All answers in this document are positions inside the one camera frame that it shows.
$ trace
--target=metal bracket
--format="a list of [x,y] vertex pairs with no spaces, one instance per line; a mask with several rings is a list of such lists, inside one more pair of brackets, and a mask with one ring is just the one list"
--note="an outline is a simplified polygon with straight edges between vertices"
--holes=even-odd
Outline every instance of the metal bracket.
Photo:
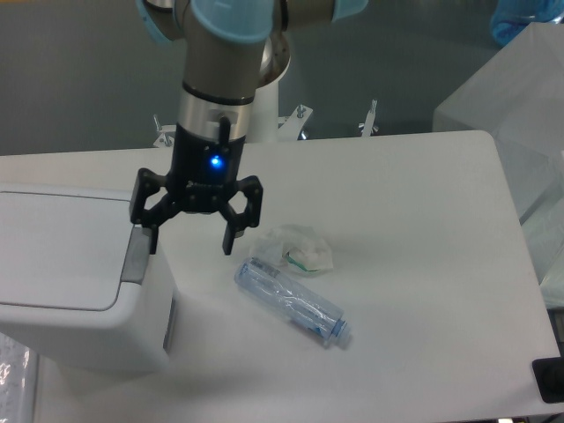
[[291,115],[278,119],[278,141],[295,141],[296,139],[307,139],[303,127],[314,113],[313,108],[300,104]]

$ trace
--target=bottle cap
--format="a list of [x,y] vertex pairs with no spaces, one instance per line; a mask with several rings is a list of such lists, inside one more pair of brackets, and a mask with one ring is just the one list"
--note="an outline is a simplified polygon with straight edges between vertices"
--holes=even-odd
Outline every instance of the bottle cap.
[[349,342],[349,338],[351,336],[351,326],[349,326],[345,321],[343,321],[343,325],[341,326],[341,329],[339,330],[338,334],[335,336],[335,339],[337,340],[337,345],[341,346],[341,347],[345,347],[348,342]]

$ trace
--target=gray floor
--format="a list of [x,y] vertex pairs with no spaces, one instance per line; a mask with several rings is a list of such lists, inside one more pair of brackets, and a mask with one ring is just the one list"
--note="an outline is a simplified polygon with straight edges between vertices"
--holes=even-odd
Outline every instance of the gray floor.
[[[382,134],[430,131],[434,108],[498,51],[494,5],[371,0],[292,33],[280,113],[304,103],[312,137],[347,137],[377,98]],[[149,147],[154,113],[175,122],[183,45],[154,45],[133,0],[0,4],[0,57],[0,155]]]

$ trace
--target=light blue joint cover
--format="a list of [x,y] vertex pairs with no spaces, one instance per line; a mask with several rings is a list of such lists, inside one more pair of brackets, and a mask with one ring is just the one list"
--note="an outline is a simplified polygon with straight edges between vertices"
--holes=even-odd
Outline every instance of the light blue joint cover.
[[368,0],[335,0],[333,10],[333,22],[347,16],[356,15],[364,11],[368,5]]
[[141,15],[141,19],[145,24],[145,29],[147,30],[149,35],[151,35],[152,40],[157,44],[168,44],[169,42],[171,42],[152,21],[151,15],[145,8],[143,0],[136,0],[135,4],[137,5],[137,10],[139,11],[139,15]]
[[200,24],[227,41],[253,44],[272,31],[274,0],[192,0],[190,7]]

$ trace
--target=white lid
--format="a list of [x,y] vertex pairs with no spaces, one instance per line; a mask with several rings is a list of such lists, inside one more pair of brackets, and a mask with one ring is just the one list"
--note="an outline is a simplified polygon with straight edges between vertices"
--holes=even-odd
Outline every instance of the white lid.
[[52,191],[0,192],[0,304],[110,308],[130,238],[129,204],[99,191]]

